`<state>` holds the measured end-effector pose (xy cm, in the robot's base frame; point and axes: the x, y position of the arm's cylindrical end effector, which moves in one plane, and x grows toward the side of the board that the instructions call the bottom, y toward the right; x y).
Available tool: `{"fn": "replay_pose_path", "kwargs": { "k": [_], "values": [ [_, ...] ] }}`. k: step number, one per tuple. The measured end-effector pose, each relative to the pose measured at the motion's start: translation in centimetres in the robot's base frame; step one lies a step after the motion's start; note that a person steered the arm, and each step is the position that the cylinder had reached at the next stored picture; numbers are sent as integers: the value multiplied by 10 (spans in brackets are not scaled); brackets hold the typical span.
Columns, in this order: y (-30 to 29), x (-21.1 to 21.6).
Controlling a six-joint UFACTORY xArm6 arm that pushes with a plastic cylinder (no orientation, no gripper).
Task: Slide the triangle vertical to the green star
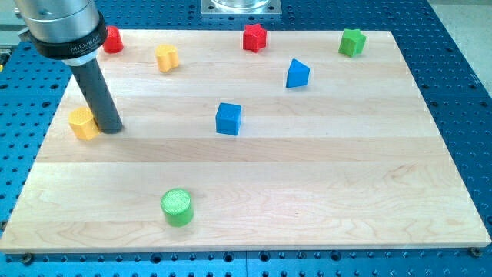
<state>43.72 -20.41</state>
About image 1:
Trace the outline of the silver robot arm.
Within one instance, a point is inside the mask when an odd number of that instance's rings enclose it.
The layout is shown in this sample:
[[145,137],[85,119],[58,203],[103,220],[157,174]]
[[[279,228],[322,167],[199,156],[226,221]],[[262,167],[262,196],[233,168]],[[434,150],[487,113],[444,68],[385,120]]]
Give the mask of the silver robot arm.
[[15,0],[37,51],[70,67],[97,126],[105,134],[123,129],[97,61],[108,37],[93,0]]

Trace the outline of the clear robot base plate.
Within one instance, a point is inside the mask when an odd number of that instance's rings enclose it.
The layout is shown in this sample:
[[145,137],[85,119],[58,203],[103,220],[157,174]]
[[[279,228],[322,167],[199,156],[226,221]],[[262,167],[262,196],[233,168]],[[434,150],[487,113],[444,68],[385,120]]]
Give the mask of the clear robot base plate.
[[282,15],[281,0],[201,0],[205,18],[274,17]]

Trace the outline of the black Millibar tool collar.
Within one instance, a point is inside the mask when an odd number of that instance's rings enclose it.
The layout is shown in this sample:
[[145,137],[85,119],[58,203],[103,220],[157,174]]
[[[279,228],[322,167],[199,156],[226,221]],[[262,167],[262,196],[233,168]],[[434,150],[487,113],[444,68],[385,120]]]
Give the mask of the black Millibar tool collar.
[[43,42],[38,40],[32,34],[29,34],[29,38],[31,39],[32,44],[36,47],[37,51],[46,58],[51,58],[54,60],[81,58],[82,56],[96,51],[104,44],[106,38],[108,37],[104,16],[100,11],[98,11],[98,16],[99,22],[90,33],[70,42]]

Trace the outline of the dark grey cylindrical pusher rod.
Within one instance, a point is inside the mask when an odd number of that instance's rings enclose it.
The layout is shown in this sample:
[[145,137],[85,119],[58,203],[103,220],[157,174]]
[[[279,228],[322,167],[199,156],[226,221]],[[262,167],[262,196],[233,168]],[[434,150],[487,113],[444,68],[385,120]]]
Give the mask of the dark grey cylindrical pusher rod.
[[120,132],[123,124],[97,60],[71,66],[71,71],[99,130],[105,134]]

